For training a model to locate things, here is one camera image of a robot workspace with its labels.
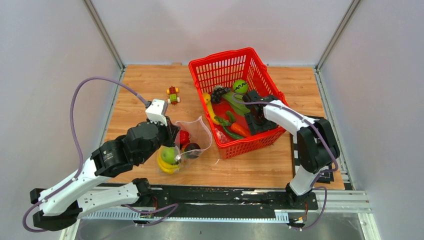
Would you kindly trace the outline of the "green toy apple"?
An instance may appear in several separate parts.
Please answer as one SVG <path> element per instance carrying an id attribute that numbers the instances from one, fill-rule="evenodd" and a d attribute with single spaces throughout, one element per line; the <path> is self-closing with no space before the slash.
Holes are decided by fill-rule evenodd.
<path id="1" fill-rule="evenodd" d="M 160 151 L 159 151 L 160 158 L 165 163 L 170 164 L 170 165 L 177 165 L 178 164 L 178 161 L 176 160 L 177 154 L 178 154 L 178 152 L 176 151 L 176 149 L 174 147 L 162 146 Z"/>

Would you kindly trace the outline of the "clear zip top bag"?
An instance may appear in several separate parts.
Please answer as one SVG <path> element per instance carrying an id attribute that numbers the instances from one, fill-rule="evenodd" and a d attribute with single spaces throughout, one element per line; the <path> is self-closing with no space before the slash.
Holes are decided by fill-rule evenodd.
<path id="1" fill-rule="evenodd" d="M 187 169 L 213 143 L 213 136 L 200 116 L 194 121 L 177 121 L 179 127 L 173 147 L 162 146 L 156 153 L 156 169 L 173 175 Z"/>

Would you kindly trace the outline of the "dark purple toy plum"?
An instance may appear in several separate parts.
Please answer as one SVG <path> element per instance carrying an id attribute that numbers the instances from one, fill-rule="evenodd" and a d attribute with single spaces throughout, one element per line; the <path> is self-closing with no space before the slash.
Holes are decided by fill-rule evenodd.
<path id="1" fill-rule="evenodd" d="M 183 155 L 187 159 L 196 159 L 201 154 L 201 148 L 197 143 L 187 143 L 182 147 Z"/>

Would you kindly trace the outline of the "yellow toy banana bunch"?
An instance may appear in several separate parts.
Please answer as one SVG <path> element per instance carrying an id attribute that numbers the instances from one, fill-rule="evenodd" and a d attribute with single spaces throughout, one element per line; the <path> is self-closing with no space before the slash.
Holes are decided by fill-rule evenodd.
<path id="1" fill-rule="evenodd" d="M 165 161 L 162 160 L 159 154 L 156 155 L 156 162 L 160 170 L 166 174 L 171 175 L 180 171 L 180 168 L 178 165 L 172 165 L 172 164 L 166 163 Z"/>

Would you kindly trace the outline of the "red plastic shopping basket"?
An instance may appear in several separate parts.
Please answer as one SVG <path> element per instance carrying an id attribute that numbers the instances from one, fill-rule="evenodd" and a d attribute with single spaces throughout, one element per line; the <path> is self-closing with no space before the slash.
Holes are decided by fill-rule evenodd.
<path id="1" fill-rule="evenodd" d="M 253 48 L 195 59 L 188 68 L 223 159 L 270 146 L 286 132 L 265 119 L 262 106 L 243 104 L 286 103 Z"/>

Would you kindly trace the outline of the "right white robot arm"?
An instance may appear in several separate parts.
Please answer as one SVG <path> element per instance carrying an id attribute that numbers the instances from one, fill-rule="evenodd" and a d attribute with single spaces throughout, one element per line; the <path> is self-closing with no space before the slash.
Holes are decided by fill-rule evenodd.
<path id="1" fill-rule="evenodd" d="M 330 122 L 305 116 L 274 95 L 260 96 L 255 90 L 244 94 L 242 101 L 250 109 L 246 120 L 252 135 L 277 125 L 295 137 L 300 167 L 285 187 L 285 201 L 290 208 L 298 209 L 318 179 L 338 169 L 340 149 Z"/>

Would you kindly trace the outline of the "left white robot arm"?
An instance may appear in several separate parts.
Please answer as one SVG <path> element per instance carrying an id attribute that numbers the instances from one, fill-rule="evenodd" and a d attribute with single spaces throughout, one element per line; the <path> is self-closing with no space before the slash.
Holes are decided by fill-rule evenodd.
<path id="1" fill-rule="evenodd" d="M 160 147 L 174 147 L 181 128 L 165 117 L 166 123 L 138 123 L 125 135 L 103 143 L 79 169 L 60 183 L 30 192 L 39 208 L 32 216 L 35 232 L 63 230 L 82 217 L 109 207 L 136 204 L 149 206 L 153 190 L 146 178 L 97 193 L 94 187 L 144 164 Z"/>

